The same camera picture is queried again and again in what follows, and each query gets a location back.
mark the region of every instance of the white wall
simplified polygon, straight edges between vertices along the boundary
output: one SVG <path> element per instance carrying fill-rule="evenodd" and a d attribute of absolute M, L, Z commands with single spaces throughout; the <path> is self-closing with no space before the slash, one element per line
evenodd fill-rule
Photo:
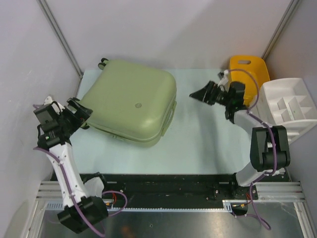
<path fill-rule="evenodd" d="M 266 63 L 273 79 L 301 77 L 317 104 L 317 1 L 304 0 Z M 300 180 L 317 224 L 317 126 L 291 144 L 290 172 Z"/>
<path fill-rule="evenodd" d="M 48 0 L 82 69 L 102 57 L 220 68 L 261 57 L 290 0 Z"/>
<path fill-rule="evenodd" d="M 11 220 L 6 235 L 19 237 L 40 181 L 52 170 L 46 156 L 32 150 L 38 124 L 32 104 L 48 94 L 64 103 L 77 82 L 37 2 L 0 1 L 0 237 Z"/>

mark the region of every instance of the suitcase handle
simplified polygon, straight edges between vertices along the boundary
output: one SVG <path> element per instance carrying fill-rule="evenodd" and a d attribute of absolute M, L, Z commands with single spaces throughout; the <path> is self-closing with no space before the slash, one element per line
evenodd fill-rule
<path fill-rule="evenodd" d="M 165 135 L 167 129 L 169 128 L 170 123 L 173 120 L 176 105 L 177 105 L 177 102 L 175 101 L 174 104 L 173 104 L 173 107 L 172 107 L 172 115 L 169 117 L 168 122 L 165 124 L 165 126 L 164 126 L 164 128 L 162 130 L 162 136 Z"/>

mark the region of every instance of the suitcase wheel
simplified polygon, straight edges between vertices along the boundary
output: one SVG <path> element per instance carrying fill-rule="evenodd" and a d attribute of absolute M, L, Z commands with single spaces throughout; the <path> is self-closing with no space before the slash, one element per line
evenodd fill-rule
<path fill-rule="evenodd" d="M 109 61 L 109 60 L 108 60 L 107 58 L 102 58 L 102 59 L 101 59 L 101 63 L 105 63 L 105 64 L 107 64 L 107 63 L 108 63 L 108 61 Z"/>
<path fill-rule="evenodd" d="M 103 70 L 105 68 L 106 64 L 105 63 L 99 63 L 98 68 Z"/>
<path fill-rule="evenodd" d="M 88 128 L 90 128 L 90 126 L 88 126 L 87 123 L 84 123 L 84 124 L 82 124 L 81 128 L 84 130 L 87 130 Z"/>

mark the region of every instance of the light blue table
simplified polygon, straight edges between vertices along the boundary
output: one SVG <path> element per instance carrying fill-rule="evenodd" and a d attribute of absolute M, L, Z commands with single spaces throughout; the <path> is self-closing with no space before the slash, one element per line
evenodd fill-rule
<path fill-rule="evenodd" d="M 80 173 L 111 174 L 232 174 L 249 161 L 250 138 L 227 121 L 224 107 L 208 106 L 189 94 L 219 69 L 168 69 L 177 83 L 177 107 L 164 137 L 151 148 L 113 139 L 102 131 L 78 130 L 71 137 Z M 81 99 L 101 70 L 86 70 L 78 92 Z"/>

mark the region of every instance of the white organizer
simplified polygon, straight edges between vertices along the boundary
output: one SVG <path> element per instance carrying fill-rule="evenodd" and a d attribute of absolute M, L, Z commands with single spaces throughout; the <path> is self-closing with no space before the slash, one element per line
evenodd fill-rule
<path fill-rule="evenodd" d="M 316 106 L 301 78 L 283 78 L 264 83 L 257 110 L 263 121 L 287 129 L 289 143 L 317 124 Z"/>

